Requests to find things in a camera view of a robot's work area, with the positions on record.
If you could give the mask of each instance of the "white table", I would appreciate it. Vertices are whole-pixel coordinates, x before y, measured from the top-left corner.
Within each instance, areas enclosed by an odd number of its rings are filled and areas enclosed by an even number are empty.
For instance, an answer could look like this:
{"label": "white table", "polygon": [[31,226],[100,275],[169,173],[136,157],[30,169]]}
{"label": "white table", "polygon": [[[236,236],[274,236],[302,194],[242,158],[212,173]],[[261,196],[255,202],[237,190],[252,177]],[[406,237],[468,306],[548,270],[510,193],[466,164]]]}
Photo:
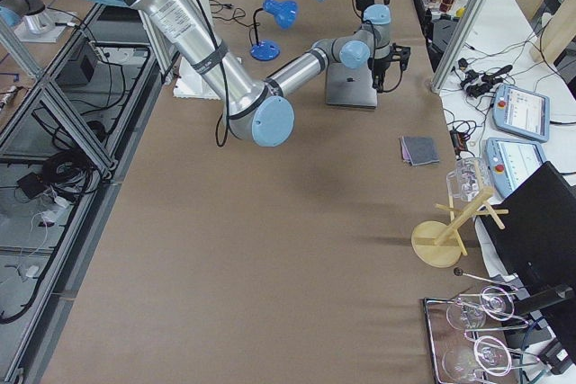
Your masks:
{"label": "white table", "polygon": [[[478,50],[484,53],[499,53],[506,47],[516,43],[522,42],[532,34],[531,41],[536,42],[536,36],[532,33],[528,21],[520,11],[515,0],[488,0],[479,15],[472,32],[470,33],[467,44],[474,47],[476,50],[465,48],[462,50],[462,58],[483,58],[476,60],[470,66],[477,72],[487,71],[493,69],[491,72],[498,68],[504,67],[508,64],[514,64],[510,74],[515,74],[526,71],[525,73],[514,76],[516,86],[527,90],[535,90],[537,84],[537,92],[545,94],[551,99],[551,120],[553,121],[576,121],[576,101],[574,100],[570,90],[557,75],[551,75],[551,69],[545,64],[536,65],[536,62],[531,58],[529,51],[532,47],[531,44],[526,44],[524,49],[518,47],[498,56],[484,58]],[[455,73],[452,73],[444,85],[444,90],[440,93],[442,104],[447,110],[452,112],[457,120],[476,121],[481,124],[484,121],[484,115],[477,112],[471,105],[465,101],[465,93],[463,91],[454,91],[460,87],[460,79]],[[478,100],[473,98],[469,102],[476,104]],[[490,103],[490,98],[485,98],[481,103],[481,109],[486,109]],[[446,121],[452,121],[452,114],[446,112]],[[468,142],[468,148],[476,155],[479,156],[483,152],[484,141],[489,137],[501,138],[516,138],[506,132],[498,130],[494,126],[492,120],[492,113],[490,112],[486,118],[486,127],[482,135],[482,128],[478,128]],[[576,171],[576,150],[572,143],[576,140],[576,126],[554,126],[550,127],[550,139],[543,144],[544,152],[548,160],[560,172],[573,172]],[[569,184],[576,184],[576,175],[566,177]],[[506,274],[504,266],[490,238],[483,225],[480,222],[476,223],[476,232],[481,243],[482,254],[488,273],[492,276],[496,274]],[[545,343],[535,344],[530,347],[531,352],[538,353],[544,348]],[[526,368],[530,378],[533,378],[539,368],[530,370]],[[561,376],[544,376],[539,381],[542,384],[573,384],[576,382],[576,367],[571,366]]]}

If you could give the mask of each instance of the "brown table surface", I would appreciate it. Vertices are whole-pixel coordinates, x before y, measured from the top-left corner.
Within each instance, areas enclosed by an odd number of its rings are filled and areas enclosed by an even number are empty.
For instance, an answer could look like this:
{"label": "brown table surface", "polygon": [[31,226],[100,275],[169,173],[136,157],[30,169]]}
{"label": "brown table surface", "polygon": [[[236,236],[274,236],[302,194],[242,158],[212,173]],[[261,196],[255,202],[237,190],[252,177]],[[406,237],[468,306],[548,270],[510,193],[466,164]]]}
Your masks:
{"label": "brown table surface", "polygon": [[[248,15],[262,2],[219,1]],[[246,29],[217,23],[254,76],[357,26],[350,0],[297,1],[289,31],[259,18],[283,48],[272,63],[249,58]],[[420,299],[471,283],[410,246],[419,222],[447,220],[434,203],[454,155],[412,2],[391,10],[393,39],[413,48],[399,90],[374,112],[330,108],[320,76],[290,97],[280,147],[217,148],[221,103],[165,90],[44,383],[431,382]],[[402,135],[433,137],[442,162],[403,163]],[[469,252],[460,265],[482,272]]]}

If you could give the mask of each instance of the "blue desk lamp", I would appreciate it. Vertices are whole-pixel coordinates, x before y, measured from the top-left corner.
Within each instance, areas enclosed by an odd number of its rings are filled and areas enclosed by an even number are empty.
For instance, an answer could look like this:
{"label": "blue desk lamp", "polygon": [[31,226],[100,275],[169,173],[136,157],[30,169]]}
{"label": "blue desk lamp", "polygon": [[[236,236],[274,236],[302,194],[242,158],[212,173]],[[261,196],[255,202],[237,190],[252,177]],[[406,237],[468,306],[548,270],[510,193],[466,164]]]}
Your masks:
{"label": "blue desk lamp", "polygon": [[256,44],[252,46],[250,54],[257,60],[272,60],[273,58],[277,58],[280,54],[280,47],[273,40],[260,40],[258,38],[256,15],[260,11],[265,11],[273,15],[276,24],[278,24],[282,29],[290,29],[296,21],[296,16],[298,14],[298,4],[296,4],[296,2],[293,0],[286,0],[284,2],[265,0],[262,3],[262,7],[256,9],[252,15]]}

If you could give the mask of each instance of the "black monitor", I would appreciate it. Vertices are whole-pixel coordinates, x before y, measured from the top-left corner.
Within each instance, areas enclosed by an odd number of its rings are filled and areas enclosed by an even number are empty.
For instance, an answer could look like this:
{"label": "black monitor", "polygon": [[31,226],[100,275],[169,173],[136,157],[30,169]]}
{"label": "black monitor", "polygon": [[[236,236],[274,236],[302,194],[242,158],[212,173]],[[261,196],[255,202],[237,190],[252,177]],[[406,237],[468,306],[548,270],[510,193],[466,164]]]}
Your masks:
{"label": "black monitor", "polygon": [[[482,217],[506,270],[531,295],[566,284],[576,290],[576,191],[545,162],[495,208],[505,229]],[[541,309],[568,356],[576,362],[576,299]]]}

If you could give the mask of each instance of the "metal rod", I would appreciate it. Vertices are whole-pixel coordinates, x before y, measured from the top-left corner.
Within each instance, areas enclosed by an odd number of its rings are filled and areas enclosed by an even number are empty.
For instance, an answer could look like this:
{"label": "metal rod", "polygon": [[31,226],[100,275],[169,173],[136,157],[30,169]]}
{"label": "metal rod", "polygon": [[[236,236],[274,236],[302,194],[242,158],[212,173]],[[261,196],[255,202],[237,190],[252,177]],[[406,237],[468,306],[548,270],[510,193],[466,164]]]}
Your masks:
{"label": "metal rod", "polygon": [[486,0],[470,0],[468,2],[464,17],[456,26],[454,35],[452,35],[450,43],[448,44],[448,47],[446,47],[436,73],[432,78],[432,92],[439,94],[442,90],[442,87],[460,55],[460,51],[462,50],[462,47],[468,38],[468,34],[472,30],[474,22],[476,21],[485,1]]}
{"label": "metal rod", "polygon": [[70,134],[70,137],[82,148],[102,177],[107,178],[111,174],[111,170],[115,168],[117,161],[108,154],[74,105],[52,80],[47,80],[44,85],[42,102],[66,132]]}

